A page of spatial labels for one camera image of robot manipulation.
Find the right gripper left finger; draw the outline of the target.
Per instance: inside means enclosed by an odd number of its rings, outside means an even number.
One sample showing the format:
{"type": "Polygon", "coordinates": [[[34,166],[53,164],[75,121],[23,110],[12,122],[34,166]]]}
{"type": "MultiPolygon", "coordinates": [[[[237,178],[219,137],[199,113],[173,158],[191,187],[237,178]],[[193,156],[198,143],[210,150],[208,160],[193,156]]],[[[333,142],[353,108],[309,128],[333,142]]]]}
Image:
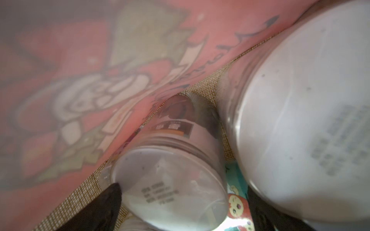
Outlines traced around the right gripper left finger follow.
{"type": "Polygon", "coordinates": [[[78,214],[62,225],[60,231],[112,231],[121,206],[118,183],[111,184],[78,214]]]}

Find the red burlap canvas bag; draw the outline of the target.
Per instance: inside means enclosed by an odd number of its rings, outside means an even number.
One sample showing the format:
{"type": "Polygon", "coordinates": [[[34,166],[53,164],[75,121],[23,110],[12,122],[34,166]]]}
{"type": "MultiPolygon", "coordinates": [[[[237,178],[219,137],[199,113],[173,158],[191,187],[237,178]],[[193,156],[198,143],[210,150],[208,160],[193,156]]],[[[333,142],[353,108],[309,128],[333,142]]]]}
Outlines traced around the red burlap canvas bag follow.
{"type": "MultiPolygon", "coordinates": [[[[1,230],[30,231],[49,218],[175,95],[213,105],[225,165],[238,164],[218,110],[220,78],[340,2],[1,1],[1,230]]],[[[348,230],[370,220],[297,219],[348,230]]]]}

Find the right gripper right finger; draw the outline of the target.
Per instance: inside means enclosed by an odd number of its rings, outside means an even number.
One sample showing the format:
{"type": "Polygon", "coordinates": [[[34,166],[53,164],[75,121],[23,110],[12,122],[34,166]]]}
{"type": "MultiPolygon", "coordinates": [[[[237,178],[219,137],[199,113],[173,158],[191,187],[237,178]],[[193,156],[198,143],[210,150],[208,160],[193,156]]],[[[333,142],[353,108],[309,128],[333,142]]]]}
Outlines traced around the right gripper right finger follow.
{"type": "Polygon", "coordinates": [[[314,231],[302,220],[286,215],[248,188],[248,203],[256,231],[314,231]]]}

